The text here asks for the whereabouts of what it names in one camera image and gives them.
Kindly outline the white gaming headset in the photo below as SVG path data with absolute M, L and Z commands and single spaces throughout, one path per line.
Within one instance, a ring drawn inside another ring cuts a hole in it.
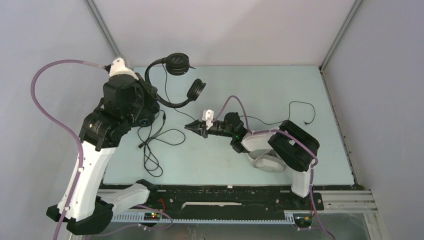
M 247 153 L 253 168 L 267 173 L 282 173 L 286 169 L 285 162 L 271 149 L 260 149 Z

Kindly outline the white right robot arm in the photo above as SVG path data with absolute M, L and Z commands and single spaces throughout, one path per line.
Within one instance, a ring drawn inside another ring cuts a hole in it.
M 292 170 L 291 204 L 304 209 L 311 202 L 312 168 L 319 142 L 290 120 L 279 127 L 252 131 L 241 120 L 237 112 L 230 112 L 223 120 L 213 120 L 214 112 L 205 110 L 203 116 L 184 126 L 203 138 L 210 135 L 230 138 L 230 146 L 239 154 L 246 154 L 251 165 L 268 173 Z

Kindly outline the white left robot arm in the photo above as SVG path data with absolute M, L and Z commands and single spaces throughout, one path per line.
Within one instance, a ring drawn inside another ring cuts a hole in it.
M 111 194 L 99 195 L 102 178 L 121 139 L 135 127 L 150 126 L 159 111 L 157 89 L 138 73 L 117 73 L 103 85 L 99 104 L 83 120 L 77 163 L 62 200 L 47 209 L 55 222 L 65 222 L 76 236 L 103 232 L 113 217 L 138 205 L 153 208 L 155 186 L 141 179 Z

